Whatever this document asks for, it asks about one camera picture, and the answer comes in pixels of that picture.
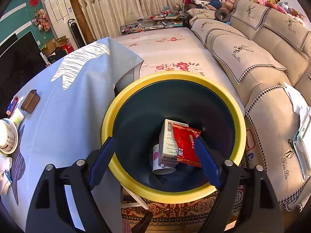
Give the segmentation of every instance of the floral bedsheet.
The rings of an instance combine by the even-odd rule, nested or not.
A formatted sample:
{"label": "floral bedsheet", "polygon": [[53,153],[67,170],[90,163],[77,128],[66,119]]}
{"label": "floral bedsheet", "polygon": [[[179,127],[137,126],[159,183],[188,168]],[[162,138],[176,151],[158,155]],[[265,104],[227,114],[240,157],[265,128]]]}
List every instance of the floral bedsheet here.
{"label": "floral bedsheet", "polygon": [[117,37],[116,40],[139,55],[144,62],[135,67],[135,79],[160,71],[188,71],[222,85],[243,104],[228,76],[213,55],[188,28],[161,29]]}

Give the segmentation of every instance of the yellow trash can rim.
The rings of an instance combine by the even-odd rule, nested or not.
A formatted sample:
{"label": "yellow trash can rim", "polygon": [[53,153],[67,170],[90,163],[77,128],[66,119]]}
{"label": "yellow trash can rim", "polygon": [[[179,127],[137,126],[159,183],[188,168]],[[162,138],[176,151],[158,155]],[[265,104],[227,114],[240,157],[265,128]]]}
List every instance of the yellow trash can rim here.
{"label": "yellow trash can rim", "polygon": [[[114,99],[106,112],[101,131],[102,144],[106,141],[108,137],[112,137],[114,122],[117,114],[121,109],[122,105],[126,102],[128,98],[131,97],[131,95],[133,95],[135,92],[142,89],[143,87],[146,87],[155,82],[174,79],[186,80],[200,84],[213,91],[223,100],[232,115],[235,128],[235,143],[230,159],[236,165],[239,165],[243,157],[246,143],[245,121],[239,105],[231,96],[231,94],[218,83],[201,75],[186,71],[158,72],[144,76],[143,78],[140,78],[139,80],[128,85]],[[123,186],[125,186],[135,194],[155,202],[173,204],[186,203],[201,199],[216,191],[216,188],[209,183],[206,183],[195,189],[183,192],[164,192],[152,189],[150,187],[144,186],[143,184],[136,181],[133,177],[131,177],[121,166],[116,154],[113,155],[109,163],[109,169]]]}

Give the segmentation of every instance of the trash can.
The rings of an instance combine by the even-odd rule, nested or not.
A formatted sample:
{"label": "trash can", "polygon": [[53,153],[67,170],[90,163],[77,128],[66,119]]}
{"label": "trash can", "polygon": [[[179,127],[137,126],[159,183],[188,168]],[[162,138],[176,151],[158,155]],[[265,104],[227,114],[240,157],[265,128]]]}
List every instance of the trash can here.
{"label": "trash can", "polygon": [[211,194],[216,188],[201,168],[179,163],[174,173],[152,173],[150,150],[165,119],[202,130],[211,149],[240,163],[246,129],[234,98],[202,75],[167,71],[131,83],[111,103],[101,134],[102,143],[109,136],[117,142],[110,170],[126,188],[155,202],[185,203]]}

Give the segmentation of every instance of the metal screw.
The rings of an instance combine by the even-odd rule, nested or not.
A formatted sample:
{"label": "metal screw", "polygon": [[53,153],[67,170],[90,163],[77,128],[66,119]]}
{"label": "metal screw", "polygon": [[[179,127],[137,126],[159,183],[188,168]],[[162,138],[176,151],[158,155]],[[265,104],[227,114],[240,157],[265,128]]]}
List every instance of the metal screw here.
{"label": "metal screw", "polygon": [[76,164],[77,164],[78,166],[83,166],[84,163],[85,163],[84,159],[79,159],[79,160],[77,161]]}
{"label": "metal screw", "polygon": [[225,160],[226,166],[233,166],[233,162],[230,159]]}
{"label": "metal screw", "polygon": [[49,164],[45,168],[46,168],[46,170],[51,171],[53,169],[53,165]]}
{"label": "metal screw", "polygon": [[261,165],[256,165],[256,169],[257,169],[258,171],[260,171],[260,172],[263,171],[263,167],[262,167]]}

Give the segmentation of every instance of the tower fan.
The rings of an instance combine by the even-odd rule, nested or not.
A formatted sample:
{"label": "tower fan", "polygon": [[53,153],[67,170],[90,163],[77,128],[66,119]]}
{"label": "tower fan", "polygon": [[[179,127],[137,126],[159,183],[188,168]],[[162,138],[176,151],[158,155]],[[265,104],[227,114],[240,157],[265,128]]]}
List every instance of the tower fan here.
{"label": "tower fan", "polygon": [[75,19],[69,19],[68,20],[68,26],[70,28],[71,34],[73,35],[73,37],[75,39],[77,46],[79,48],[85,46],[85,43],[84,43],[83,38],[80,34],[76,20]]}

